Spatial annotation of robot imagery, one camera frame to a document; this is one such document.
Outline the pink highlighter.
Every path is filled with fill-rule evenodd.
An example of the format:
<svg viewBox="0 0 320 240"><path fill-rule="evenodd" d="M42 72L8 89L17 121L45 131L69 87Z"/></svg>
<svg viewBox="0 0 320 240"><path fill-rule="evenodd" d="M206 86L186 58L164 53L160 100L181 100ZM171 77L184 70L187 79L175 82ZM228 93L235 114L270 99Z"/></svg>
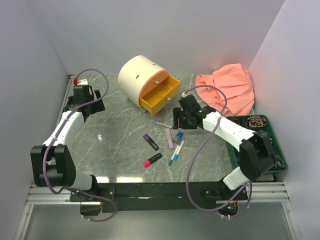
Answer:
<svg viewBox="0 0 320 240"><path fill-rule="evenodd" d="M158 161L160 158L162 158L162 154L159 152L157 154L155 154L154 156L150 157L149 159L147 159L146 161L144 161L142 163L142 165L147 168L150 165L152 165L153 163L155 163L156 161Z"/></svg>

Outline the round cream drawer cabinet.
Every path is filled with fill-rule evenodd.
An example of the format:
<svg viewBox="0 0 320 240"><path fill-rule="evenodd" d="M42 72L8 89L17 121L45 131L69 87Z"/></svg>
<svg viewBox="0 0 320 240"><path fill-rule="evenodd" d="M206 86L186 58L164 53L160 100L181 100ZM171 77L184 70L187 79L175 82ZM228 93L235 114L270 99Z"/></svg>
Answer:
<svg viewBox="0 0 320 240"><path fill-rule="evenodd" d="M179 93L181 83L167 69L138 55L121 68L118 87L134 104L155 115Z"/></svg>

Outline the lilac correction tape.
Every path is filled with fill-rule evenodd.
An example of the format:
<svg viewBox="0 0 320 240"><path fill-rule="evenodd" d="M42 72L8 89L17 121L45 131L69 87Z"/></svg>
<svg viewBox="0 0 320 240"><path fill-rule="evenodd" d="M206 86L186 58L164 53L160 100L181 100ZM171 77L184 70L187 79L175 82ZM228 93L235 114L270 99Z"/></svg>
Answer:
<svg viewBox="0 0 320 240"><path fill-rule="evenodd" d="M168 142L168 147L170 149L174 148L174 144L173 144L173 140L172 140L172 135L171 135L171 131L169 128L165 129L165 134L166 134L166 138L167 138L167 142Z"/></svg>

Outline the green capped marker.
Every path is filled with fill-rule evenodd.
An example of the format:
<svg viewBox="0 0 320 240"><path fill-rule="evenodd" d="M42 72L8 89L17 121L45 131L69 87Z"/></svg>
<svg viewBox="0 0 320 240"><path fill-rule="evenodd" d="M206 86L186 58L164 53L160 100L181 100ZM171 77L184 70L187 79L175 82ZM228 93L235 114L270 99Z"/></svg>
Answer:
<svg viewBox="0 0 320 240"><path fill-rule="evenodd" d="M180 148L180 146L177 145L176 148L175 148L175 150L174 150L174 152L173 152L173 155L171 156L171 158L170 158L170 160L169 160L169 162L168 162L168 166L171 166L171 165L172 165L172 163L173 163L173 161L174 161L174 157L176 156L179 148Z"/></svg>

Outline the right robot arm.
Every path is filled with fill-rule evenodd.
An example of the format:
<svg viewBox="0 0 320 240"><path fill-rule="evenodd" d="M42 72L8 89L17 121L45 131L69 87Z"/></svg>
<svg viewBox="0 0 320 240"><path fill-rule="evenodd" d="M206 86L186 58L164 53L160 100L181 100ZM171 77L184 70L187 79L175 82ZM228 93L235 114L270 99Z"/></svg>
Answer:
<svg viewBox="0 0 320 240"><path fill-rule="evenodd" d="M178 102L180 107L173 110L174 129L201 128L214 132L239 152L238 167L222 179L223 184L219 187L222 198L231 199L238 187L256 181L276 165L277 155L270 136L264 130L244 128L210 106L201 107L193 95L183 97Z"/></svg>

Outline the blue capped marker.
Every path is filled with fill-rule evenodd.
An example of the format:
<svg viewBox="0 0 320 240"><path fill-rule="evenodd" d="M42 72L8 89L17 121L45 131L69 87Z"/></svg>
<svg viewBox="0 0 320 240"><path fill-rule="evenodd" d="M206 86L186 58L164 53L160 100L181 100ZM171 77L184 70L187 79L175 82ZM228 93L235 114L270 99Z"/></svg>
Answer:
<svg viewBox="0 0 320 240"><path fill-rule="evenodd" d="M181 142L180 146L178 147L177 151L175 152L175 155L174 155L174 157L173 157L173 160L174 160L174 161L176 161L176 160L178 159L179 154L180 154L180 152L181 152L184 144L185 144L185 141L183 140L183 141Z"/></svg>

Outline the blue grey glue stick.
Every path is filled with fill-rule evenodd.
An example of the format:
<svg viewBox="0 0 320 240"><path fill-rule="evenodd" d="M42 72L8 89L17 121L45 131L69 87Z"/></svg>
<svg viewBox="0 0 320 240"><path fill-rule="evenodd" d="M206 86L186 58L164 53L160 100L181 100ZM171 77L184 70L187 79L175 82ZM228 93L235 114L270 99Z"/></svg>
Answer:
<svg viewBox="0 0 320 240"><path fill-rule="evenodd" d="M181 141L181 139L182 139L182 137L183 137L183 132L181 132L181 131L179 131L175 136L174 136L174 138L173 138L173 142L175 143L175 144L179 144L180 143L180 141Z"/></svg>

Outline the purple highlighter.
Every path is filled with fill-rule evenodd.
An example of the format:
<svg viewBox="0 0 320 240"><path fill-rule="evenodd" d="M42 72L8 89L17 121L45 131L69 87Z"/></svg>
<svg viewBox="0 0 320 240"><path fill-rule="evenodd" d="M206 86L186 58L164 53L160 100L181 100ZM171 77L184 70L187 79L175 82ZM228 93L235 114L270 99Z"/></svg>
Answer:
<svg viewBox="0 0 320 240"><path fill-rule="evenodd" d="M155 150L157 151L159 149L159 146L155 143L155 141L148 135L144 134L143 138L147 141L147 143Z"/></svg>

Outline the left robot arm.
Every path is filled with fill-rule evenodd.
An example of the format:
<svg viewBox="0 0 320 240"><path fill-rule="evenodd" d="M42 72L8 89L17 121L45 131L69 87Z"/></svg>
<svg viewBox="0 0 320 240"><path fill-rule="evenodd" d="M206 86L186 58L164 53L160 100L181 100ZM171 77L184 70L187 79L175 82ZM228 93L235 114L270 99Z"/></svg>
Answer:
<svg viewBox="0 0 320 240"><path fill-rule="evenodd" d="M46 187L70 188L82 191L88 201L100 195L94 175L76 170L68 149L82 129L88 117L105 110L100 91L90 85L78 84L73 87L73 95L68 97L60 122L52 135L42 144L33 146L30 151L34 183Z"/></svg>

